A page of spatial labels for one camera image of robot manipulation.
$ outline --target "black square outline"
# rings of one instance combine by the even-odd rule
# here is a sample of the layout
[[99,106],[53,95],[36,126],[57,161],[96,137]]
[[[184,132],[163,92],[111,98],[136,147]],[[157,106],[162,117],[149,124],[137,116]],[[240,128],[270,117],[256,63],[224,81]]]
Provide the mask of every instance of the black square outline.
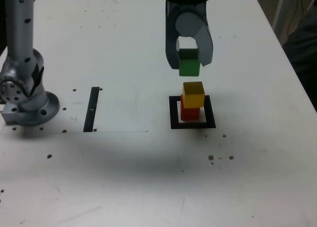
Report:
[[169,96],[169,116],[171,129],[208,129],[216,128],[209,95],[205,95],[204,110],[206,122],[179,123],[177,102],[180,96]]

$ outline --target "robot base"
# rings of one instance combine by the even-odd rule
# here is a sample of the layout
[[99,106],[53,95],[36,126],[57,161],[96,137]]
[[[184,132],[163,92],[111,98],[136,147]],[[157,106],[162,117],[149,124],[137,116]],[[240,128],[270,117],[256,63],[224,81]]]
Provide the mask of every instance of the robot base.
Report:
[[59,111],[59,101],[55,94],[46,92],[47,103],[34,111],[19,112],[15,104],[7,103],[2,111],[2,117],[7,125],[37,126],[52,119]]

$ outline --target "yellow block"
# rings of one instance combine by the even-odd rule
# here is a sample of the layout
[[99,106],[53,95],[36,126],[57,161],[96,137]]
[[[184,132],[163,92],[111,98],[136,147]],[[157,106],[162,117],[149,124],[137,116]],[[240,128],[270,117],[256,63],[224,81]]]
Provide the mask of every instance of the yellow block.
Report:
[[205,91],[202,82],[185,82],[183,84],[184,108],[204,106]]

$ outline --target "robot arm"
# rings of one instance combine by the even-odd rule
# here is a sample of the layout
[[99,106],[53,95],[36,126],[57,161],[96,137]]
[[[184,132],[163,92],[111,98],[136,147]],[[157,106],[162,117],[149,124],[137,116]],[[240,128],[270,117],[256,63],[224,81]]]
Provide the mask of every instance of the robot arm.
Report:
[[179,69],[182,49],[178,38],[192,37],[197,44],[197,57],[205,66],[211,63],[213,44],[207,22],[208,0],[166,0],[166,58],[172,69]]
[[[33,49],[33,1],[5,0],[8,55],[0,72],[1,97],[6,101],[2,116],[7,124],[35,126],[53,118],[58,98],[44,90],[43,58]],[[198,59],[211,63],[212,40],[206,18],[207,0],[166,0],[166,57],[179,69],[179,36],[196,40]]]
[[7,103],[2,116],[7,124],[35,126],[59,110],[58,98],[42,83],[43,58],[33,49],[34,0],[5,0],[7,58],[0,73],[0,93]]

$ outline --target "stacked blocks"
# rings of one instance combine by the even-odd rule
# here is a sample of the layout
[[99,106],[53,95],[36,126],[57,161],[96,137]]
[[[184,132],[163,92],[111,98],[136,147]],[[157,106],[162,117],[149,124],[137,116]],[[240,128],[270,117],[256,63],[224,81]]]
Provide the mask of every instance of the stacked blocks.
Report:
[[202,82],[185,82],[181,96],[181,120],[199,120],[200,108],[204,106],[205,91]]
[[197,49],[180,49],[179,76],[199,76],[200,61]]

